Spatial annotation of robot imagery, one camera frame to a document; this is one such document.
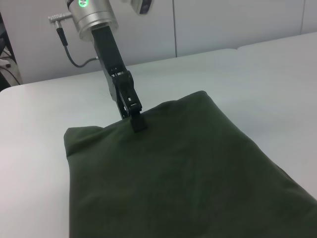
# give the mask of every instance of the dark green cloth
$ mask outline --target dark green cloth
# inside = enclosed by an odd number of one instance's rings
[[[71,238],[317,238],[316,200],[205,92],[143,115],[67,131]]]

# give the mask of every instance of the silver cylindrical joint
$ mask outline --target silver cylindrical joint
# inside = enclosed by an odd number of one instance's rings
[[[114,32],[118,28],[109,0],[74,0],[69,5],[80,39],[91,41],[92,28],[110,26]]]

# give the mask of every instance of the white wall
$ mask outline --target white wall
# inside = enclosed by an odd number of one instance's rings
[[[301,34],[304,0],[174,0],[178,56]]]
[[[174,23],[178,56],[317,31],[317,0],[174,0],[175,15],[173,0],[155,0],[145,17],[120,0],[110,2],[126,65],[175,57]],[[48,16],[67,12],[65,0],[0,0],[0,11],[24,83],[101,69],[97,61],[75,68],[49,25]],[[91,43],[79,39],[71,20],[63,26],[77,63],[96,55]]]
[[[317,0],[306,0],[302,34],[317,31]]]
[[[175,57],[171,0],[155,1],[144,17],[119,0],[110,2],[119,23],[114,36],[126,65]],[[0,11],[24,83],[101,70],[98,61],[75,68],[49,24],[48,16],[68,11],[65,0],[0,0]],[[76,63],[96,56],[92,43],[79,39],[72,20],[62,25]]]

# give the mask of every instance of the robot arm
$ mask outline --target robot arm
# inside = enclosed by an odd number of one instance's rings
[[[151,9],[154,0],[122,1],[129,2],[138,15],[145,15]],[[135,132],[147,128],[140,114],[142,105],[134,90],[132,75],[123,63],[112,34],[118,28],[118,23],[109,0],[66,0],[66,3],[69,13],[49,17],[65,49],[67,50],[68,43],[60,22],[73,18],[80,39],[92,41],[95,47],[111,97],[117,103],[122,119],[131,118]]]

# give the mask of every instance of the wall seam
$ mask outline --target wall seam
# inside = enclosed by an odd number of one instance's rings
[[[302,25],[301,25],[301,32],[300,32],[300,35],[302,35],[302,33],[303,33],[303,27],[304,27],[304,17],[305,17],[305,8],[306,8],[306,0],[304,0],[303,15],[302,15]]]
[[[175,2],[174,0],[172,0],[172,2],[173,2],[173,20],[174,20],[175,56],[177,58],[178,55],[177,55],[177,40],[176,40]]]

